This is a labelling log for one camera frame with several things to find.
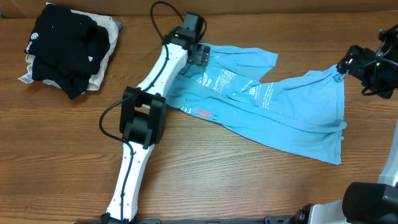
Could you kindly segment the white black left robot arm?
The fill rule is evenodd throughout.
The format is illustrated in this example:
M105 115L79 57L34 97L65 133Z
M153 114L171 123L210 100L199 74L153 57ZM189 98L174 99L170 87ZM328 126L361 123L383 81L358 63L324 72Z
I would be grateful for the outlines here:
M142 178L150 154L162 139L166 120L165 95L186 64L205 67L209 47L200 44L205 30L176 27L162 38L162 52L146 78L137 87L127 87L120 101L119 131L123 158L116 188L99 223L134 223Z

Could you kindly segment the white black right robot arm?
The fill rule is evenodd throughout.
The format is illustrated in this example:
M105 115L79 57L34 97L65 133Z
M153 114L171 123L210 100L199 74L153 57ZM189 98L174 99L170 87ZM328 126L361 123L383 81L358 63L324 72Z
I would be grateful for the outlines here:
M385 98L397 89L397 42L384 41L376 52L353 45L336 67L362 81L364 96ZM341 200L307 204L294 216L265 217L264 223L397 223L397 138L376 184L353 182Z

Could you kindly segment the light blue printed t-shirt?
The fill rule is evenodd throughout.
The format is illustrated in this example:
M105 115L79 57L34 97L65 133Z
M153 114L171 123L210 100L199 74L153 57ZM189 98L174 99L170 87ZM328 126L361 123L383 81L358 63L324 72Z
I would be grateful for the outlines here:
M277 59L259 48L212 45L206 67L187 65L176 76L167 103L265 146L340 164L346 127L341 74L330 67L261 83Z

